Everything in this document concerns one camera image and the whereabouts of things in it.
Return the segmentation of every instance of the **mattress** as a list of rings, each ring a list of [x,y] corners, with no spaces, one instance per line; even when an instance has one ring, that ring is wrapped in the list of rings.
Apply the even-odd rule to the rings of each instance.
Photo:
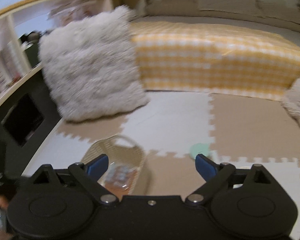
[[[131,24],[147,90],[204,91],[280,100],[300,76],[300,47],[229,25]]]

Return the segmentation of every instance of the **black panel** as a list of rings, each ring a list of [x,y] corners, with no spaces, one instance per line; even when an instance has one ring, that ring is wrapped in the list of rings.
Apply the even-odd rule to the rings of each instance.
[[[65,170],[44,164],[10,201],[8,227],[15,240],[291,240],[297,206],[264,166],[245,170],[242,187],[233,189],[228,185],[243,170],[211,165],[218,172],[194,191],[204,194],[199,202],[192,194],[186,202],[180,196],[124,196],[119,202],[86,172],[102,176],[106,155]],[[255,182],[259,171],[270,183]]]
[[[3,122],[4,128],[23,146],[39,128],[43,115],[33,103],[29,94],[25,94],[9,111]]]
[[[39,119],[39,122],[36,120],[40,125],[24,144],[20,144],[3,124],[10,109],[20,100],[22,101],[25,95],[29,95],[35,108],[43,116],[43,120],[42,118]],[[34,153],[60,119],[57,107],[50,98],[49,89],[43,81],[41,71],[26,81],[0,106],[0,139],[7,144],[6,175],[8,177],[22,174]]]

